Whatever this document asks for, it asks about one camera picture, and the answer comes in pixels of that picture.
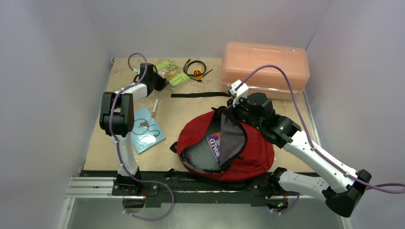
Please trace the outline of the red student backpack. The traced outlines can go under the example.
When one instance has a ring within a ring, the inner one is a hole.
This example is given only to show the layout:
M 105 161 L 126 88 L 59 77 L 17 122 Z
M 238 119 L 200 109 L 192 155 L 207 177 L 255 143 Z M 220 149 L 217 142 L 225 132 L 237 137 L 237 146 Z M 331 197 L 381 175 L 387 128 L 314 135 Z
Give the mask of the red student backpack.
M 273 165 L 275 152 L 260 132 L 246 124 L 233 125 L 224 106 L 212 108 L 189 121 L 170 150 L 197 177 L 219 182 L 243 182 L 264 175 Z M 220 132 L 220 162 L 206 140 Z

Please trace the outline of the purple Roald Dahl book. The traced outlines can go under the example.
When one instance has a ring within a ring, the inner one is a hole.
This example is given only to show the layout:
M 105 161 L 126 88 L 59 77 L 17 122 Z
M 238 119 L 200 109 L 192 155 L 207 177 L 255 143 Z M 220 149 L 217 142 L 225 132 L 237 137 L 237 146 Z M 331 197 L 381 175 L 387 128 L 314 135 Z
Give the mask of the purple Roald Dahl book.
M 206 137 L 209 147 L 217 162 L 220 162 L 220 139 L 221 133 L 217 132 Z

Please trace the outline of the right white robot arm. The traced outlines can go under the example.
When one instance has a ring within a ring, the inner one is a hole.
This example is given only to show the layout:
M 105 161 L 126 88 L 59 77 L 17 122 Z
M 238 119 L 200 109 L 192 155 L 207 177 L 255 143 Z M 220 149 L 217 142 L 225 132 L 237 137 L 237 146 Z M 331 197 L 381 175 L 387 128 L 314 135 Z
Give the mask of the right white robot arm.
M 368 171 L 349 168 L 334 158 L 314 143 L 299 124 L 276 114 L 265 94 L 230 96 L 225 114 L 234 124 L 254 128 L 267 142 L 291 153 L 319 175 L 316 178 L 278 167 L 268 177 L 269 197 L 282 191 L 296 192 L 323 201 L 339 216 L 352 215 L 372 178 Z

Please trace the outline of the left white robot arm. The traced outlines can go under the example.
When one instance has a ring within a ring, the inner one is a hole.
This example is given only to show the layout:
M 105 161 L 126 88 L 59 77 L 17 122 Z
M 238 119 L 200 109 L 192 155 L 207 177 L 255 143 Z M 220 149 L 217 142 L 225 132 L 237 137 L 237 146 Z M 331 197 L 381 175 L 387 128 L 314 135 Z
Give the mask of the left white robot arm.
M 113 196 L 140 196 L 147 189 L 142 183 L 130 133 L 135 123 L 134 102 L 167 85 L 151 63 L 139 65 L 138 79 L 116 92 L 104 92 L 99 126 L 110 137 L 118 158 L 117 175 L 113 179 Z

